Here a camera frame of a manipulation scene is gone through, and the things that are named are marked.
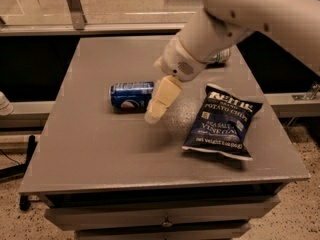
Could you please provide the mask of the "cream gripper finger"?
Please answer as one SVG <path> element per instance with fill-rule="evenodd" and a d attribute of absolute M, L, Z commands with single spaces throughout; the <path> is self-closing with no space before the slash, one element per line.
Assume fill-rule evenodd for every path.
<path fill-rule="evenodd" d="M 145 113 L 147 123 L 157 123 L 181 93 L 181 81 L 174 76 L 165 76 L 154 86 L 151 100 Z"/>
<path fill-rule="evenodd" d="M 162 58 L 159 57 L 153 64 L 153 67 L 156 68 L 157 70 L 162 71 L 163 70 L 163 65 L 162 65 Z"/>

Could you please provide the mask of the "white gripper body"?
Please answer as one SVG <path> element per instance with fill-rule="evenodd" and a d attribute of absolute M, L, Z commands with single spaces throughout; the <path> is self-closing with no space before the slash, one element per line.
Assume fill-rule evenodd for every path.
<path fill-rule="evenodd" d="M 159 58 L 160 68 L 167 75 L 173 75 L 181 82 L 196 78 L 206 67 L 196 61 L 183 47 L 179 36 L 174 36 Z"/>

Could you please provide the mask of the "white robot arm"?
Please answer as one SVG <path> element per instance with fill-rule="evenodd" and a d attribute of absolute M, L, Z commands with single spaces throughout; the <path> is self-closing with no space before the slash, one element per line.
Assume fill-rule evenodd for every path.
<path fill-rule="evenodd" d="M 201 0 L 203 7 L 166 45 L 155 62 L 165 76 L 156 82 L 145 120 L 158 122 L 210 59 L 260 32 L 320 73 L 319 0 Z"/>

